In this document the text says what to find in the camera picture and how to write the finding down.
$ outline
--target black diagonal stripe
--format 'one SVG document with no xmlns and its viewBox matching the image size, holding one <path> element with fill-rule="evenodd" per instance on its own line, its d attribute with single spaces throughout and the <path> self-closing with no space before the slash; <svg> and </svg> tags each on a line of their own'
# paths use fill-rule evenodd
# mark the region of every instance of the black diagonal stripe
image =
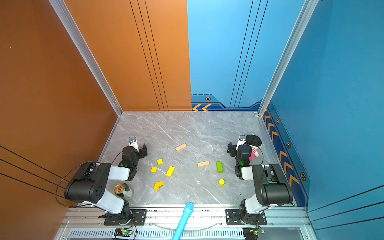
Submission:
<svg viewBox="0 0 384 240">
<path fill-rule="evenodd" d="M 139 27 L 137 26 L 137 21 L 136 21 L 135 13 L 133 12 L 133 7 L 132 7 L 132 2 L 131 2 L 131 0 L 129 0 L 129 3 L 131 4 L 131 9 L 132 9 L 132 13 L 133 13 L 133 18 L 135 19 L 136 28 L 137 28 L 137 32 L 138 32 L 138 34 L 139 34 L 141 47 L 143 48 L 143 53 L 144 53 L 144 57 L 145 57 L 145 62 L 147 63 L 149 76 L 150 76 L 150 78 L 151 78 L 151 82 L 152 82 L 152 86 L 153 86 L 153 91 L 155 92 L 155 97 L 156 97 L 156 101 L 157 101 L 157 106 L 159 107 L 159 111 L 160 111 L 160 105 L 159 105 L 159 101 L 158 101 L 158 99 L 157 99 L 157 94 L 156 94 L 156 90 L 155 90 L 155 85 L 153 84 L 151 71 L 149 70 L 149 65 L 148 65 L 148 61 L 147 61 L 147 56 L 145 55 L 143 42 L 141 41 L 141 36 L 140 36 L 140 32 L 139 32 Z"/>
<path fill-rule="evenodd" d="M 46 170 L 47 172 L 50 172 L 50 173 L 52 173 L 53 175 L 55 175 L 55 176 L 57 176 L 57 177 L 59 177 L 59 178 L 61 178 L 62 179 L 62 177 L 60 177 L 59 175 L 57 175 L 57 174 L 54 174 L 53 172 L 51 172 L 51 171 L 49 171 L 49 170 L 47 170 L 47 169 L 45 169 L 45 168 L 43 168 L 42 166 L 40 166 L 40 165 L 37 165 L 36 163 L 34 163 L 34 162 L 32 162 L 32 161 L 29 161 L 28 159 L 26 159 L 25 157 L 22 157 L 22 156 L 20 156 L 19 154 L 17 154 L 17 153 L 15 153 L 15 152 L 12 152 L 11 150 L 9 150 L 9 149 L 7 149 L 7 148 L 5 148 L 5 147 L 3 147 L 3 146 L 1 146 L 0 145 L 0 147 L 2 147 L 2 148 L 4 148 L 5 150 L 7 150 L 8 152 L 10 152 L 10 153 L 13 153 L 13 154 L 15 154 L 16 156 L 18 156 L 18 157 L 21 157 L 22 159 L 24 159 L 24 160 L 26 160 L 26 161 L 28 161 L 28 162 L 30 162 L 30 163 L 32 163 L 32 164 L 34 164 L 34 165 L 36 165 L 36 166 L 38 166 L 39 168 L 42 168 L 42 169 L 44 169 L 44 170 Z"/>
<path fill-rule="evenodd" d="M 244 73 L 245 64 L 247 63 L 249 47 L 251 46 L 252 36 L 253 36 L 253 31 L 255 30 L 255 25 L 256 25 L 256 20 L 257 20 L 257 15 L 259 15 L 260 3 L 259 3 L 259 8 L 257 9 L 257 13 L 256 13 L 255 23 L 253 24 L 253 29 L 252 29 L 251 39 L 249 40 L 249 45 L 248 45 L 247 54 L 246 54 L 246 56 L 245 56 L 245 61 L 244 61 L 244 66 L 243 66 L 243 71 L 242 71 L 242 73 L 241 73 L 240 82 L 239 82 L 239 87 L 237 88 L 236 99 L 235 99 L 235 103 L 234 103 L 233 107 L 235 107 L 235 105 L 236 105 L 237 96 L 238 96 L 238 94 L 239 94 L 240 85 L 241 85 L 241 79 L 243 78 L 243 73 Z"/>
<path fill-rule="evenodd" d="M 158 89 L 159 89 L 159 94 L 160 94 L 161 104 L 163 105 L 163 111 L 165 111 L 165 109 L 164 109 L 164 103 L 163 103 L 163 97 L 161 96 L 161 91 L 160 91 L 159 81 L 158 81 L 158 79 L 157 79 L 157 74 L 156 74 L 155 64 L 153 63 L 153 57 L 152 57 L 151 47 L 149 46 L 149 41 L 148 41 L 147 31 L 145 30 L 145 25 L 144 25 L 143 15 L 141 14 L 141 9 L 140 9 L 139 0 L 137 0 L 137 4 L 139 5 L 139 11 L 140 11 L 140 16 L 141 16 L 141 21 L 142 21 L 142 23 L 143 23 L 145 37 L 147 38 L 147 44 L 148 44 L 148 49 L 149 49 L 149 55 L 151 56 L 152 66 L 153 66 L 153 71 L 155 72 L 155 77 L 156 77 L 157 87 L 158 87 Z"/>
<path fill-rule="evenodd" d="M 311 222 L 317 221 L 317 220 L 320 220 L 320 219 L 325 219 L 325 218 L 328 218 L 328 217 L 333 217 L 333 216 L 340 215 L 340 214 L 344 214 L 344 213 L 347 213 L 347 212 L 352 212 L 352 211 L 359 210 L 359 209 L 364 209 L 366 207 L 371 207 L 371 206 L 379 205 L 379 204 L 382 204 L 382 203 L 384 203 L 384 202 L 378 202 L 378 203 L 367 205 L 367 206 L 364 206 L 364 207 L 358 207 L 356 209 L 348 210 L 348 211 L 341 212 L 341 213 L 338 213 L 338 214 L 333 214 L 333 215 L 330 215 L 330 216 L 326 216 L 326 217 L 318 218 L 318 219 L 315 219 L 315 220 L 311 220 Z"/>
<path fill-rule="evenodd" d="M 11 176 L 8 176 L 8 175 L 5 175 L 5 174 L 3 174 L 3 173 L 0 173 L 0 174 L 1 174 L 1 175 L 3 175 L 3 176 L 6 176 L 6 177 L 12 178 L 13 180 L 16 180 L 16 181 L 19 181 L 19 182 L 25 183 L 26 185 L 29 185 L 29 186 L 35 187 L 35 188 L 37 188 L 37 189 L 43 190 L 44 192 L 49 192 L 50 194 L 53 194 L 53 195 L 54 195 L 54 193 L 53 193 L 53 192 L 50 192 L 50 191 L 47 191 L 47 190 L 45 190 L 45 189 L 42 189 L 42 188 L 36 187 L 36 186 L 34 186 L 34 185 L 32 185 L 32 184 L 29 184 L 29 183 L 23 182 L 23 181 L 21 181 L 21 180 L 18 180 L 18 179 L 14 178 L 14 177 L 11 177 Z"/>
<path fill-rule="evenodd" d="M 244 80 L 243 90 L 241 91 L 241 96 L 240 96 L 240 100 L 239 100 L 239 105 L 237 105 L 237 107 L 240 106 L 240 101 L 241 101 L 241 98 L 242 98 L 242 96 L 243 96 L 245 83 L 247 82 L 247 77 L 248 77 L 248 73 L 249 73 L 249 68 L 251 67 L 253 54 L 255 53 L 256 43 L 257 43 L 257 40 L 259 39 L 260 29 L 262 28 L 262 24 L 263 24 L 263 20 L 264 20 L 264 15 L 265 15 L 265 10 L 266 10 L 266 7 L 267 7 L 267 6 L 268 6 L 268 0 L 267 0 L 267 2 L 266 2 L 266 5 L 265 5 L 265 9 L 264 9 L 264 14 L 263 14 L 262 22 L 260 23 L 260 27 L 259 27 L 259 33 L 257 34 L 257 38 L 256 38 L 256 42 L 255 42 L 255 47 L 253 48 L 253 52 L 252 52 L 252 56 L 251 56 L 251 61 L 249 62 L 247 75 L 246 75 L 245 80 Z"/>
<path fill-rule="evenodd" d="M 154 37 L 153 37 L 151 21 L 150 21 L 150 19 L 149 19 L 148 8 L 147 8 L 147 2 L 146 2 L 146 0 L 144 0 L 144 2 L 145 2 L 145 8 L 147 9 L 147 16 L 148 16 L 148 21 L 149 21 L 149 27 L 150 27 L 150 29 L 151 29 L 153 45 L 154 45 L 154 47 L 155 47 L 155 54 L 156 54 L 156 58 L 157 58 L 157 65 L 159 66 L 160 79 L 161 79 L 161 83 L 162 83 L 162 85 L 163 85 L 164 98 L 165 98 L 165 101 L 166 101 L 167 110 L 169 111 L 169 108 L 168 108 L 168 101 L 167 101 L 167 95 L 166 95 L 166 89 L 164 88 L 163 77 L 162 77 L 162 75 L 161 75 L 161 69 L 160 69 L 159 57 L 157 56 L 156 44 L 155 44 L 155 39 L 154 39 Z"/>
<path fill-rule="evenodd" d="M 252 12 L 252 6 L 253 6 L 253 0 L 252 0 L 252 4 L 251 4 L 251 9 L 249 10 L 249 16 L 248 16 L 247 27 L 245 28 L 245 34 L 244 34 L 244 40 L 243 40 L 243 46 L 241 47 L 240 59 L 239 59 L 239 64 L 237 65 L 237 71 L 236 71 L 235 83 L 233 84 L 233 90 L 232 90 L 231 102 L 229 103 L 229 107 L 231 107 L 231 104 L 232 104 L 232 98 L 233 98 L 233 93 L 234 93 L 234 91 L 235 91 L 236 78 L 237 78 L 237 73 L 239 72 L 240 60 L 241 60 L 241 55 L 243 54 L 243 48 L 244 48 L 244 43 L 245 43 L 245 36 L 247 35 L 249 19 L 250 19 L 250 17 L 251 17 L 251 12 Z"/>
<path fill-rule="evenodd" d="M 359 194 L 356 194 L 356 195 L 353 195 L 353 196 L 350 196 L 350 197 L 347 197 L 347 198 L 344 198 L 344 199 L 338 200 L 338 201 L 336 201 L 336 202 L 333 202 L 333 203 L 331 203 L 331 204 L 327 204 L 327 205 L 325 205 L 325 206 L 322 206 L 322 207 L 319 207 L 319 208 L 313 209 L 313 210 L 311 210 L 311 211 L 308 211 L 308 213 L 310 213 L 310 212 L 313 212 L 313 211 L 316 211 L 316 210 L 319 210 L 319 209 L 322 209 L 323 207 L 328 207 L 328 206 L 330 206 L 330 205 L 332 205 L 332 204 L 336 204 L 336 203 L 338 203 L 338 202 L 342 202 L 342 201 L 344 201 L 344 200 L 347 200 L 347 199 L 350 199 L 350 198 L 356 197 L 356 196 L 358 196 L 358 195 L 361 195 L 361 194 L 364 194 L 364 193 L 367 193 L 367 192 L 370 192 L 370 191 L 373 191 L 373 190 L 379 189 L 379 188 L 381 188 L 381 187 L 384 187 L 384 185 L 381 185 L 381 186 L 378 186 L 378 187 L 375 187 L 375 188 L 369 189 L 369 190 L 367 190 L 367 191 L 365 191 L 365 192 L 361 192 L 361 193 L 359 193 Z"/>
<path fill-rule="evenodd" d="M 3 161 L 3 162 L 6 162 L 6 163 L 8 163 L 9 165 L 12 165 L 12 166 L 14 166 L 14 167 L 17 167 L 18 169 L 21 169 L 21 170 L 23 170 L 23 171 L 25 171 L 25 172 L 27 172 L 27 173 L 30 173 L 30 174 L 32 174 L 32 175 L 34 175 L 34 176 L 36 176 L 36 177 L 38 177 L 38 178 L 41 178 L 41 179 L 43 179 L 43 180 L 46 180 L 45 178 L 42 178 L 42 177 L 40 177 L 40 176 L 37 176 L 36 174 L 33 174 L 33 173 L 31 173 L 31 172 L 29 172 L 29 171 L 27 171 L 27 170 L 25 170 L 25 169 L 22 169 L 22 168 L 20 168 L 20 167 L 18 167 L 18 166 L 16 166 L 16 165 L 13 165 L 12 163 L 10 163 L 10 162 L 7 162 L 6 160 L 3 160 L 3 159 L 0 159 L 1 161 Z M 50 182 L 50 183 L 52 183 L 52 184 L 54 184 L 54 185 L 56 185 L 57 186 L 57 184 L 56 183 L 54 183 L 54 182 L 51 182 L 51 181 L 49 181 L 49 180 L 46 180 L 47 182 Z"/>
<path fill-rule="evenodd" d="M 345 225 L 354 224 L 354 223 L 368 222 L 368 221 L 377 220 L 377 219 L 382 219 L 382 218 L 384 218 L 384 217 L 376 217 L 376 218 L 371 218 L 371 219 L 362 220 L 362 221 L 357 221 L 357 222 L 350 222 L 350 223 L 345 223 L 345 224 L 340 224 L 340 225 L 335 225 L 335 226 L 330 226 L 330 227 L 318 228 L 318 229 L 314 229 L 314 230 L 316 231 L 316 230 L 327 229 L 327 228 L 332 228 L 332 227 L 345 226 Z"/>
</svg>

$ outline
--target black mounting plate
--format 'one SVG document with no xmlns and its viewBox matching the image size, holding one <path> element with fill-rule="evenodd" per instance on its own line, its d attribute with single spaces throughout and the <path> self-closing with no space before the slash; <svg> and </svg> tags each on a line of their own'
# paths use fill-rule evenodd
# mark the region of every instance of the black mounting plate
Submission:
<svg viewBox="0 0 384 240">
<path fill-rule="evenodd" d="M 146 209 L 131 209 L 132 214 L 135 216 L 135 225 L 136 226 L 143 226 L 145 219 L 147 217 L 147 210 Z M 104 225 L 106 226 L 116 226 L 120 224 L 126 224 L 127 226 L 132 225 L 132 221 L 126 222 L 126 219 L 120 219 L 120 218 L 106 218 L 104 221 Z"/>
<path fill-rule="evenodd" d="M 238 218 L 240 216 L 240 210 L 239 209 L 226 209 L 225 210 L 225 217 L 227 218 L 227 225 L 248 225 L 248 224 L 243 224 L 241 220 Z M 245 217 L 247 218 L 254 218 L 257 220 L 257 223 L 259 225 L 266 225 L 266 217 L 265 213 L 263 212 L 262 214 L 248 214 Z M 256 222 L 252 222 L 249 225 L 256 225 Z"/>
</svg>

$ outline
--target yellow cube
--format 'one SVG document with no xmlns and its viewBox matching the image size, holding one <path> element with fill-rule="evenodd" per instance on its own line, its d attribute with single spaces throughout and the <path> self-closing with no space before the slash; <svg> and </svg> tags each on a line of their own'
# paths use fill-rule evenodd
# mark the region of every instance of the yellow cube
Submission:
<svg viewBox="0 0 384 240">
<path fill-rule="evenodd" d="M 153 188 L 157 192 L 157 190 L 159 190 L 162 186 L 164 186 L 164 183 L 160 181 L 160 182 L 157 182 Z"/>
<path fill-rule="evenodd" d="M 167 177 L 172 177 L 173 172 L 175 171 L 175 167 L 170 166 L 168 172 L 166 174 Z"/>
</svg>

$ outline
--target can lid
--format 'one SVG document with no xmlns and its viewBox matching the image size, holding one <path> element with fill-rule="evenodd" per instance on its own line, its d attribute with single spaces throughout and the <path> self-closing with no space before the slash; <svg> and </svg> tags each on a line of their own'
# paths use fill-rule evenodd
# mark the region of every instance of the can lid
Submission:
<svg viewBox="0 0 384 240">
<path fill-rule="evenodd" d="M 117 185 L 115 186 L 115 193 L 116 193 L 116 194 L 120 194 L 120 193 L 122 193 L 122 192 L 125 190 L 125 187 L 126 187 L 126 185 L 125 185 L 125 183 L 123 183 L 123 182 L 117 184 Z"/>
</svg>

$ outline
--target gray marble surface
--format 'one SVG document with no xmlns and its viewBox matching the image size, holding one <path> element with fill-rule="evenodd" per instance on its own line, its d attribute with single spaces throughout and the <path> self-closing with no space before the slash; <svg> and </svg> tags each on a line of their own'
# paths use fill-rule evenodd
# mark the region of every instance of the gray marble surface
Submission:
<svg viewBox="0 0 384 240">
<path fill-rule="evenodd" d="M 148 156 L 140 159 L 137 174 L 126 183 L 133 188 L 131 205 L 152 204 L 229 204 L 239 205 L 254 193 L 252 181 L 235 176 L 235 158 L 227 153 L 228 143 L 237 143 L 240 134 L 261 136 L 256 116 L 252 112 L 125 112 L 121 116 L 112 138 L 102 157 L 102 162 L 112 162 L 128 145 L 128 138 L 136 136 L 139 148 L 145 143 Z M 187 148 L 176 152 L 175 147 L 185 143 Z M 264 164 L 272 163 L 265 149 Z M 157 159 L 163 159 L 158 165 Z M 260 164 L 262 155 L 251 163 Z M 121 161 L 119 155 L 114 162 Z M 197 163 L 209 161 L 210 166 L 198 168 Z M 223 164 L 218 173 L 216 162 Z M 169 166 L 175 167 L 171 178 L 166 176 Z M 151 167 L 158 167 L 151 173 Z M 219 186 L 220 179 L 225 180 Z M 164 186 L 157 192 L 156 182 Z M 107 189 L 113 192 L 119 181 L 109 181 Z"/>
</svg>

